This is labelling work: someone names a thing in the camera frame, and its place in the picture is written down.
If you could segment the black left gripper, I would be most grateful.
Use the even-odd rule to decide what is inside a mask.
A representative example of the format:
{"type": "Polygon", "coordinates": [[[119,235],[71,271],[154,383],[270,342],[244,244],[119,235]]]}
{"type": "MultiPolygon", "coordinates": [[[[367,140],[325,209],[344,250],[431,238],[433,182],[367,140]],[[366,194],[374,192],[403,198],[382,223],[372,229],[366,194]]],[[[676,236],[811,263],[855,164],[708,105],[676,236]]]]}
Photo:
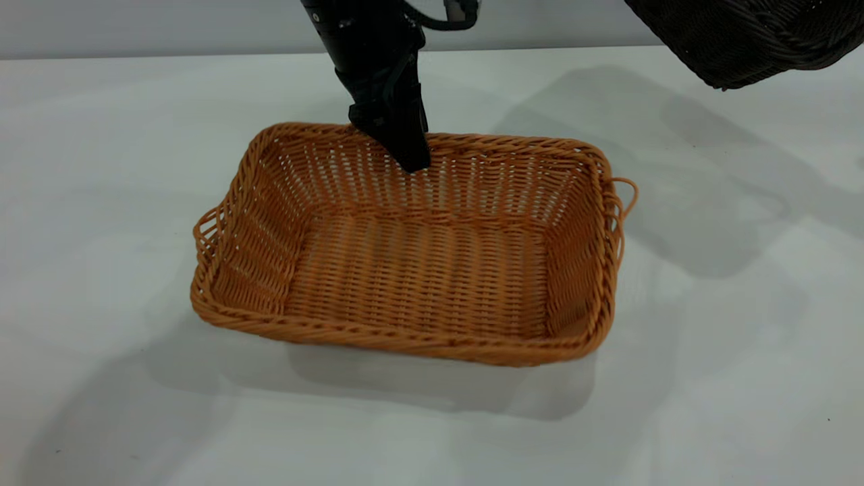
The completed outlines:
{"type": "Polygon", "coordinates": [[[419,81],[421,46],[334,49],[334,70],[354,104],[351,124],[376,139],[407,174],[428,169],[428,120],[419,81]]]}

